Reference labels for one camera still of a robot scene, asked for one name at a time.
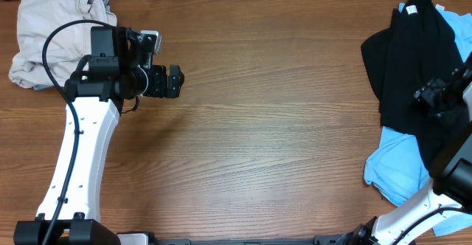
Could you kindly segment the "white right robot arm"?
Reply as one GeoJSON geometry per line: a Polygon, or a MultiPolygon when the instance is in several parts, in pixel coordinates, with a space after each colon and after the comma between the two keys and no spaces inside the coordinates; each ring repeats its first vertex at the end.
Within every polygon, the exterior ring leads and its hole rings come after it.
{"type": "MultiPolygon", "coordinates": [[[[469,112],[465,93],[471,90],[471,58],[451,73],[452,79],[430,80],[414,97],[428,117],[451,125],[469,112]]],[[[346,244],[412,244],[448,218],[471,214],[471,125],[433,159],[430,180],[392,212],[359,225],[346,244]]]]}

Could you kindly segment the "black t-shirt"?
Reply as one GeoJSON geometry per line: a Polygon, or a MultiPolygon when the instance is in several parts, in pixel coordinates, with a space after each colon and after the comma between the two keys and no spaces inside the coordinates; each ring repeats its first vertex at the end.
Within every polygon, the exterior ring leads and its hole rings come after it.
{"type": "Polygon", "coordinates": [[[379,99],[381,125],[416,137],[423,163],[430,167],[440,151],[469,123],[464,104],[439,120],[414,93],[430,80],[449,80],[463,62],[455,34],[431,0],[408,0],[417,10],[395,9],[389,28],[370,36],[361,54],[379,99]]]}

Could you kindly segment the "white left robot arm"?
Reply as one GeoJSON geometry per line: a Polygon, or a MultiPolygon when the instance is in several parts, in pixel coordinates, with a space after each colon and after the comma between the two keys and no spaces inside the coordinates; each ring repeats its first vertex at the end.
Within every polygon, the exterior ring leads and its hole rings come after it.
{"type": "Polygon", "coordinates": [[[152,232],[116,234],[100,223],[105,159],[125,100],[177,98],[184,74],[153,64],[162,37],[93,21],[91,54],[58,86],[66,127],[55,172],[35,219],[15,226],[15,244],[157,244],[152,232]]]}

